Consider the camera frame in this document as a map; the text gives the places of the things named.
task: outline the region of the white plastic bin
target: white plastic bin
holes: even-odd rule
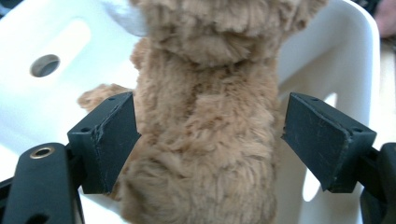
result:
[[[86,35],[81,46],[71,50],[78,35],[68,31],[76,27]],[[58,48],[57,41],[68,47]],[[84,91],[104,82],[134,86],[137,74],[128,57],[136,41],[97,0],[25,0],[0,20],[2,178],[12,175],[24,150],[48,142],[67,144],[66,133],[85,116],[76,102]],[[32,62],[49,52],[60,57],[59,69],[48,77],[30,76]],[[331,0],[305,31],[282,48],[283,109],[291,91],[321,99],[330,95],[338,109],[372,127],[378,66],[379,37],[373,19],[352,2]],[[320,192],[305,202],[306,168],[286,144],[281,150],[277,223],[359,223],[359,188],[347,195]],[[81,199],[87,223],[122,223],[110,211],[117,206],[108,198]]]

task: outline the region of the teddy bear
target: teddy bear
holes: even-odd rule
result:
[[[131,0],[147,37],[131,61],[142,134],[121,172],[121,215],[139,223],[274,223],[281,116],[276,59],[326,0]],[[94,109],[131,91],[101,85]]]

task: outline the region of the drain hole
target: drain hole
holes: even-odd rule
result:
[[[58,56],[53,54],[45,55],[32,64],[30,72],[34,77],[46,77],[53,73],[61,63]]]

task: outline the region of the plush toy paw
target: plush toy paw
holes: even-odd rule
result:
[[[117,84],[101,84],[91,91],[84,92],[78,98],[78,104],[85,108],[88,112],[94,110],[99,104],[110,96],[114,96],[123,92],[132,91]]]

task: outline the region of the white container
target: white container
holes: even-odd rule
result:
[[[13,175],[23,151],[48,142],[67,143],[66,133],[85,116],[76,102],[84,91],[101,83],[135,86],[137,73],[129,55],[137,40],[97,0],[25,0],[0,20],[0,180]],[[338,109],[372,126],[378,40],[370,15],[351,2],[332,0],[282,48],[284,109],[291,91],[321,99],[330,95]],[[31,76],[34,61],[47,54],[58,56],[59,67],[47,77]],[[359,222],[359,190],[348,195],[320,192],[305,202],[306,168],[286,146],[282,156],[277,223]],[[108,198],[84,196],[82,201],[87,223],[122,223]]]

